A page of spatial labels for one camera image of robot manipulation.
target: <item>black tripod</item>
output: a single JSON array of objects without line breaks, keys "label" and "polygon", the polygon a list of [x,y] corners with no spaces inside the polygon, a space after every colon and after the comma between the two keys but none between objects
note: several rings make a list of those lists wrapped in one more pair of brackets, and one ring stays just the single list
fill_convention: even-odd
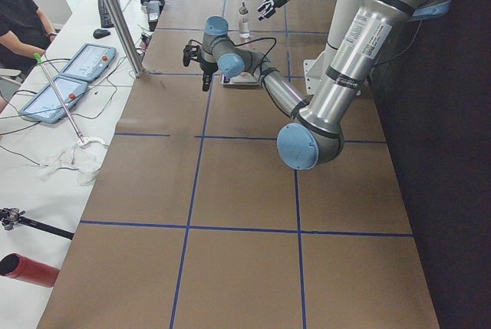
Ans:
[{"label": "black tripod", "polygon": [[19,212],[19,209],[7,209],[0,210],[0,219],[5,231],[11,231],[16,224],[28,225],[29,227],[40,229],[41,231],[49,232],[54,235],[65,237],[66,239],[72,239],[74,234],[63,229],[53,227],[44,223],[37,222],[35,220],[25,218],[22,216],[25,212]]}]

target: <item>person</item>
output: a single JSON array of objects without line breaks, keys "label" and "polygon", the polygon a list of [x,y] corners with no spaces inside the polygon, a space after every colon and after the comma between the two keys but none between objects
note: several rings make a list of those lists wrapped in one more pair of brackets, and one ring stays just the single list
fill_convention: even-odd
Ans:
[{"label": "person", "polygon": [[27,74],[56,37],[48,16],[33,0],[0,0],[0,62]]}]

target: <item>white table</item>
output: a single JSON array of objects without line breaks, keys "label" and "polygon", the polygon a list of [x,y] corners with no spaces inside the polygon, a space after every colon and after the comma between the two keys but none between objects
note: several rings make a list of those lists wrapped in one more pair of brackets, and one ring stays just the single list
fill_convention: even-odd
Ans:
[{"label": "white table", "polygon": [[[137,41],[142,28],[148,28],[146,15],[140,9],[139,0],[121,0],[122,7],[129,1],[124,16],[133,37]],[[125,55],[114,28],[111,35],[96,40],[92,37],[95,28],[100,27],[97,0],[84,0],[80,8],[70,17],[60,34],[46,52],[46,58],[71,58],[86,42],[113,46],[117,56],[101,77],[105,77],[116,67],[117,62]],[[56,64],[58,69],[64,62]],[[48,70],[55,74],[52,67]],[[94,120],[74,117],[85,136],[101,137],[110,143],[116,122],[130,94],[134,74],[128,60],[125,60],[118,70],[111,75],[111,81],[117,87],[117,92],[106,110]],[[42,70],[36,67],[26,78],[21,89],[38,91],[47,81]],[[104,107],[115,88],[108,82],[89,91],[72,110],[74,114],[88,117],[97,115]],[[19,110],[30,99],[31,95],[19,93],[11,101]],[[8,106],[0,115],[0,133],[17,130],[30,123],[21,118],[6,118],[17,113]],[[55,125],[40,123],[32,128],[18,133],[4,135],[0,145],[22,153],[29,158],[43,163],[48,157],[58,155],[63,149],[73,146],[77,136],[67,118]],[[87,152],[104,159],[106,150],[99,144],[90,145]],[[57,170],[46,180],[39,176],[40,168],[28,160],[7,153],[0,149],[0,184],[2,185],[2,208],[19,208],[25,210],[25,216],[61,229],[74,232],[80,220],[81,213],[91,193],[92,185],[79,186],[77,172]],[[48,265],[60,268],[70,246],[70,240],[52,235],[37,229],[18,225],[7,232],[0,230],[0,258],[16,252]],[[16,329],[32,329],[37,326],[39,319],[48,302],[51,289],[24,283],[14,279],[0,277],[2,293],[0,294],[0,316],[2,327]]]}]

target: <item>green tip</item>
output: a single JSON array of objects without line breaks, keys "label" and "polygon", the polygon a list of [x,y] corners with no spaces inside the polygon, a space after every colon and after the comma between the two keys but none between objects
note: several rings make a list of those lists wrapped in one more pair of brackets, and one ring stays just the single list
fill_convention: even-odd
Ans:
[{"label": "green tip", "polygon": [[34,59],[38,62],[38,63],[43,63],[43,61],[41,60],[41,55],[39,55],[39,53],[34,53]]}]

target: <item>black shirt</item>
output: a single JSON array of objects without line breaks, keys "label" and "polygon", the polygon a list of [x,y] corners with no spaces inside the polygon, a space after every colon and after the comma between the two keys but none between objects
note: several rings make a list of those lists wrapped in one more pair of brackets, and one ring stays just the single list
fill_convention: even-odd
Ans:
[{"label": "black shirt", "polygon": [[[37,10],[38,6],[33,0],[0,0],[0,36],[12,31],[23,43],[46,49],[50,39],[46,36]],[[0,61],[7,68],[23,72],[36,64],[34,58],[14,54],[3,44],[0,44]]]}]

